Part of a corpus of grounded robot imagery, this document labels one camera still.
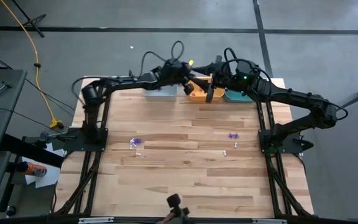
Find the wooden tabletop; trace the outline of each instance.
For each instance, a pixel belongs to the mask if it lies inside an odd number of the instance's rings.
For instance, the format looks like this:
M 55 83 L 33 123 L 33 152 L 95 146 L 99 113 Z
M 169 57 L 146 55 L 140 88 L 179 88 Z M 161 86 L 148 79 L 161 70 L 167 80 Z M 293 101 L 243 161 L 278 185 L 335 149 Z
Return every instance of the wooden tabletop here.
M 283 79 L 272 80 L 284 87 Z M 90 82 L 84 80 L 83 86 Z M 288 105 L 273 102 L 272 108 L 277 123 L 291 121 Z M 78 104 L 73 126 L 83 120 Z M 190 217 L 273 217 L 254 103 L 194 102 L 182 90 L 176 102 L 149 102 L 141 89 L 122 90 L 112 95 L 107 127 L 92 216 L 164 217 L 170 211 L 166 198 L 178 193 Z M 229 133 L 238 133 L 239 139 L 230 139 Z M 144 143 L 130 150 L 132 138 Z M 302 164 L 294 155 L 282 157 L 288 188 L 313 213 Z M 77 187 L 83 158 L 84 152 L 74 152 L 64 162 L 56 209 Z M 284 211 L 279 190 L 278 195 Z

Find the orange container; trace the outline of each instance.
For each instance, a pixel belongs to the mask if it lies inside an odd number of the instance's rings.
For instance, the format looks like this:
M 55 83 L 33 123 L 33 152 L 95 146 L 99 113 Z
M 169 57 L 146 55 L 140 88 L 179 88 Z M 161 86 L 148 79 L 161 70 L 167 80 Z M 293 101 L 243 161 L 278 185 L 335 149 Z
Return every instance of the orange container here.
M 202 80 L 208 80 L 208 82 L 211 82 L 211 77 L 197 77 Z M 192 81 L 189 81 L 189 84 L 192 84 L 194 87 L 194 90 L 187 96 L 189 100 L 191 101 L 205 101 L 206 99 L 206 93 L 204 90 L 202 90 L 198 85 L 193 83 Z M 224 95 L 224 89 L 222 88 L 216 88 L 214 91 L 214 96 L 212 98 L 212 101 L 219 100 Z

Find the black stand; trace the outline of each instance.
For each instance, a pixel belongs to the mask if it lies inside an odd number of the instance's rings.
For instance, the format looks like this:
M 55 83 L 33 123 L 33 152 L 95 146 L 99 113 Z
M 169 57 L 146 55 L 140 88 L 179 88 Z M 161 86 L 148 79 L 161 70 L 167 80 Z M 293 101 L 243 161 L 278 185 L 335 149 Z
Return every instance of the black stand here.
M 16 5 L 16 7 L 20 10 L 20 12 L 23 13 L 23 15 L 25 16 L 25 18 L 27 19 L 27 22 L 23 23 L 23 26 L 27 26 L 27 25 L 31 25 L 35 31 L 38 32 L 38 34 L 41 37 L 45 37 L 45 35 L 41 32 L 41 30 L 37 27 L 37 23 L 40 22 L 43 18 L 45 18 L 45 16 L 47 16 L 46 14 L 42 14 L 41 16 L 37 16 L 34 19 L 30 19 L 30 17 L 23 11 L 23 9 L 20 7 L 20 5 L 16 2 L 16 0 L 12 0 L 12 2 Z

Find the teal container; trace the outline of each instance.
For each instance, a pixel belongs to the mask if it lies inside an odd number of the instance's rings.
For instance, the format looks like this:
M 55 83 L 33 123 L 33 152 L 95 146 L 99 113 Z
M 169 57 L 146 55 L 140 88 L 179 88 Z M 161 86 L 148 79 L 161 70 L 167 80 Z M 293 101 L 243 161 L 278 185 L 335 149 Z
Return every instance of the teal container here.
M 242 96 L 241 93 L 231 90 L 224 92 L 224 101 L 230 103 L 252 103 L 253 101 L 249 96 Z

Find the gray container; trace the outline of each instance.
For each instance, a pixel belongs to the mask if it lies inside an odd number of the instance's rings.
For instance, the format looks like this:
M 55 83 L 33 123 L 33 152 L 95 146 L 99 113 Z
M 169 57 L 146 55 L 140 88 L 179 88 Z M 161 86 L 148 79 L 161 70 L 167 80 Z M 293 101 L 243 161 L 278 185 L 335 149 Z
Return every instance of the gray container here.
M 161 90 L 143 90 L 147 101 L 174 102 L 177 100 L 178 86 L 164 86 Z

